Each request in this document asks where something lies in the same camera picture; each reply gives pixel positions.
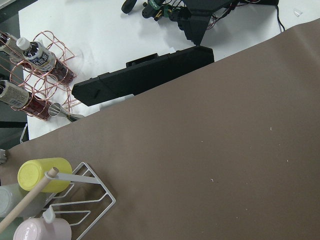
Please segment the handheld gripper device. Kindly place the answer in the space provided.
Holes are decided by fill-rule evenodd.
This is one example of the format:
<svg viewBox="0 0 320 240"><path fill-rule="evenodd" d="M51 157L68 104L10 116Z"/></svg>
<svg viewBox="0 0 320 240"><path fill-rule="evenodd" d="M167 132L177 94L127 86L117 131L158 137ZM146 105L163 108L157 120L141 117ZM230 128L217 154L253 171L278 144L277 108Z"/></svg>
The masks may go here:
<svg viewBox="0 0 320 240"><path fill-rule="evenodd" d="M143 18L153 18L156 22L161 18L169 18L171 21L176 21L179 13L186 10L185 5L181 5L181 0L178 4L165 3L165 0L147 0L143 3L141 12Z"/></svg>

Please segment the labelled bottle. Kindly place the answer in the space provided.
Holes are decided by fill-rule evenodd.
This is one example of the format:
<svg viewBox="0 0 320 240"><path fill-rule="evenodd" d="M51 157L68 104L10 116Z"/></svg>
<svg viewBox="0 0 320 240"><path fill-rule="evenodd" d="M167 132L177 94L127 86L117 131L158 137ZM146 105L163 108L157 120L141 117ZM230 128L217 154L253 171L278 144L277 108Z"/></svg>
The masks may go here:
<svg viewBox="0 0 320 240"><path fill-rule="evenodd" d="M20 37L16 45L23 52L23 56L36 70L49 74L57 82L68 85L72 82L74 75L56 55L44 47L38 41L29 41Z"/></svg>
<svg viewBox="0 0 320 240"><path fill-rule="evenodd" d="M23 111L41 120L47 120L51 103L8 81L0 81L0 100L15 111Z"/></svg>

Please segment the grey plastic cup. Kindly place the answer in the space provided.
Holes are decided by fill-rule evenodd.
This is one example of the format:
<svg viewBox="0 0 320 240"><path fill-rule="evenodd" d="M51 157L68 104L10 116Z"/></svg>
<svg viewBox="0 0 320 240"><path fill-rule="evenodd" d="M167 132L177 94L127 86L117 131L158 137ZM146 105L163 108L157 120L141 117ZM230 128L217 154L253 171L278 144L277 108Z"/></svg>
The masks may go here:
<svg viewBox="0 0 320 240"><path fill-rule="evenodd" d="M0 217L6 217L12 209L28 194L18 183L3 185L0 187ZM18 217L34 217L41 212L46 205L49 194L40 192L33 201L18 215Z"/></svg>

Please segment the black device on desk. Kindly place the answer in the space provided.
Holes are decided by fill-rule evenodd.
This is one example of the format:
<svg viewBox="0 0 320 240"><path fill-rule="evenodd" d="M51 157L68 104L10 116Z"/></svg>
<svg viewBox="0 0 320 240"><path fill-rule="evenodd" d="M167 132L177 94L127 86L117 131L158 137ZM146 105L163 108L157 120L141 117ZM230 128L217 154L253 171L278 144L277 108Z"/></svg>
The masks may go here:
<svg viewBox="0 0 320 240"><path fill-rule="evenodd" d="M215 62L212 48L193 46L159 56L154 53L73 86L72 95L93 106L127 95L138 95Z"/></svg>

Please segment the lower labelled bottle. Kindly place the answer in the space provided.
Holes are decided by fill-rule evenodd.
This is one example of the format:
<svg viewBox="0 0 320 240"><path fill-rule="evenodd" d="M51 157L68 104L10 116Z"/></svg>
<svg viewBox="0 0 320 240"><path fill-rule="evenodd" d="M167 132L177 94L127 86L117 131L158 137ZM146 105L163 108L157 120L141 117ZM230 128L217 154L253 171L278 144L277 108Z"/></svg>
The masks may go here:
<svg viewBox="0 0 320 240"><path fill-rule="evenodd" d="M8 81L0 81L0 100L15 111L23 111L41 120L47 120L51 103Z"/></svg>

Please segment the black stand on desk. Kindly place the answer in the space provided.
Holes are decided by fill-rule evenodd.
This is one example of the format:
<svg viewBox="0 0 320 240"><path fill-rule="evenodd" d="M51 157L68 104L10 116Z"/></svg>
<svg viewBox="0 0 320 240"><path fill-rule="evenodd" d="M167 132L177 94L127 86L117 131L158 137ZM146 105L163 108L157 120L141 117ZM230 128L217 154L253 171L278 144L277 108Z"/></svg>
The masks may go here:
<svg viewBox="0 0 320 240"><path fill-rule="evenodd" d="M278 0L185 0L185 6L172 10L169 19L177 22L186 39L199 46L211 19L216 21L243 5L278 7Z"/></svg>

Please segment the upper labelled bottle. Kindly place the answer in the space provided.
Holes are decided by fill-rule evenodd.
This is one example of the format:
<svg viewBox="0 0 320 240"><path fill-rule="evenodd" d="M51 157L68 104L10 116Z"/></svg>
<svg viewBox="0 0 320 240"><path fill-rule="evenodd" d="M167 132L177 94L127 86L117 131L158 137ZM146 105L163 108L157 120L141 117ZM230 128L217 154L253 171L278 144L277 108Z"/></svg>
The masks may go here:
<svg viewBox="0 0 320 240"><path fill-rule="evenodd" d="M74 75L56 55L44 47L38 41L29 41L20 37L16 45L23 52L23 56L36 70L49 74L57 82L68 85L72 82Z"/></svg>

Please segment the pink plastic cup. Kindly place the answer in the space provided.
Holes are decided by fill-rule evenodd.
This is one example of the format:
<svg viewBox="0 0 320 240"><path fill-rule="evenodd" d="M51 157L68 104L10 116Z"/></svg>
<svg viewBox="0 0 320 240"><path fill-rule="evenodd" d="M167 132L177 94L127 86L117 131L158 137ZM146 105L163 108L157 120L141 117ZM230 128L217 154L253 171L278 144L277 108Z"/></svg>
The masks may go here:
<svg viewBox="0 0 320 240"><path fill-rule="evenodd" d="M71 240L72 230L69 223L56 218L47 223L43 218L29 218L15 230L14 240Z"/></svg>

